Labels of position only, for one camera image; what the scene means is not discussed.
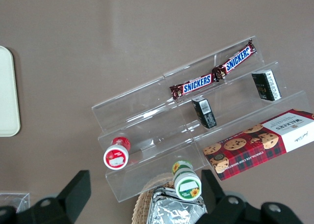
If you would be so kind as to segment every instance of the wicker basket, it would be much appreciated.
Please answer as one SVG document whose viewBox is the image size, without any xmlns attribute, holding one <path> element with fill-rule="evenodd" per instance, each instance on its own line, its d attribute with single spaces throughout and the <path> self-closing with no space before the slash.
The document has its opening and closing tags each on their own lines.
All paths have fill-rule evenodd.
<svg viewBox="0 0 314 224">
<path fill-rule="evenodd" d="M 150 187 L 155 187 L 155 184 L 162 184 L 163 182 L 169 181 L 169 175 L 160 175 L 148 183 L 144 189 L 149 189 Z M 174 188 L 174 182 L 167 182 L 166 184 L 162 185 L 163 187 L 167 188 Z M 149 212 L 149 206 L 152 200 L 152 194 L 154 189 L 150 189 L 146 192 L 143 192 L 139 195 L 135 208 L 133 211 L 132 217 L 132 224 L 146 224 L 147 216 Z"/>
</svg>

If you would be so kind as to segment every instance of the screw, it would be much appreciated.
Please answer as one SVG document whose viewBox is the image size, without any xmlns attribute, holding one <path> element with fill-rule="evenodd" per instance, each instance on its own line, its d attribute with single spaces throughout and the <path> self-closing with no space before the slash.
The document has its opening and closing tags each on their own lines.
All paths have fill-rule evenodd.
<svg viewBox="0 0 314 224">
<path fill-rule="evenodd" d="M 273 212 L 276 212 L 276 213 L 280 213 L 281 212 L 280 207 L 278 205 L 276 205 L 276 204 L 270 204 L 268 207 Z"/>
<path fill-rule="evenodd" d="M 2 215 L 5 215 L 6 214 L 6 209 L 2 209 L 2 210 L 0 210 L 0 216 L 2 216 Z"/>
<path fill-rule="evenodd" d="M 230 198 L 228 199 L 228 201 L 229 201 L 229 203 L 231 203 L 231 204 L 238 204 L 238 203 L 239 203 L 239 200 L 237 200 L 237 198 L 235 198 L 235 197 L 230 197 Z"/>
<path fill-rule="evenodd" d="M 46 200 L 44 200 L 44 201 L 41 202 L 40 206 L 41 206 L 41 207 L 46 207 L 46 206 L 48 206 L 50 203 L 51 203 L 50 200 L 49 200 L 49 199 L 46 199 Z"/>
</svg>

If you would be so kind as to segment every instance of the plastic container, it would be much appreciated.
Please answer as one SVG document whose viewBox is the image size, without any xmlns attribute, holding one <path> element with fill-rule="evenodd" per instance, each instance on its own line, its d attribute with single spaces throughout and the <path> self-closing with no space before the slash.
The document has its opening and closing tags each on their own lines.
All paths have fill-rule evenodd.
<svg viewBox="0 0 314 224">
<path fill-rule="evenodd" d="M 188 161 L 178 161 L 172 166 L 175 190 L 182 200 L 195 200 L 202 193 L 200 178 L 193 171 L 193 166 Z"/>
<path fill-rule="evenodd" d="M 129 160 L 130 141 L 125 137 L 116 137 L 104 154 L 105 165 L 112 170 L 124 168 Z"/>
</svg>

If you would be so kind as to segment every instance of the chocolate chip cookie image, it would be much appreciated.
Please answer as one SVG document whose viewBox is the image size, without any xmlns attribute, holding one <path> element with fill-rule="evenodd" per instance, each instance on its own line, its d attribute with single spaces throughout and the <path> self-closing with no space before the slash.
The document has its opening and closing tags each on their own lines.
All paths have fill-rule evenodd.
<svg viewBox="0 0 314 224">
<path fill-rule="evenodd" d="M 229 166 L 229 159 L 224 154 L 217 154 L 209 162 L 217 173 L 223 173 Z"/>
<path fill-rule="evenodd" d="M 272 133 L 263 133 L 263 134 L 260 134 L 259 137 L 262 140 L 264 149 L 271 149 L 277 144 L 279 140 L 279 137 Z"/>
<path fill-rule="evenodd" d="M 249 129 L 246 129 L 243 131 L 243 133 L 254 133 L 254 132 L 258 132 L 259 130 L 261 130 L 263 128 L 263 125 L 261 124 L 257 124 L 254 127 L 251 127 Z"/>
<path fill-rule="evenodd" d="M 227 150 L 236 150 L 245 146 L 246 140 L 242 138 L 232 139 L 225 143 L 224 148 Z"/>
<path fill-rule="evenodd" d="M 205 155 L 213 154 L 221 148 L 221 144 L 215 143 L 203 149 Z"/>
<path fill-rule="evenodd" d="M 261 140 L 261 138 L 252 138 L 250 140 L 250 143 L 253 144 L 253 143 L 255 143 L 255 142 L 259 141 L 259 140 Z"/>
</svg>

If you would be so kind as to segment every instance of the cookie box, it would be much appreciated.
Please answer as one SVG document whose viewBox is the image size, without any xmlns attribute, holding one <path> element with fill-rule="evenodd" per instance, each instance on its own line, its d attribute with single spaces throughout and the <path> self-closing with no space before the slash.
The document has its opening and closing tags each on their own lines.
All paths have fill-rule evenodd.
<svg viewBox="0 0 314 224">
<path fill-rule="evenodd" d="M 314 141 L 314 114 L 296 109 L 203 149 L 220 180 Z"/>
</svg>

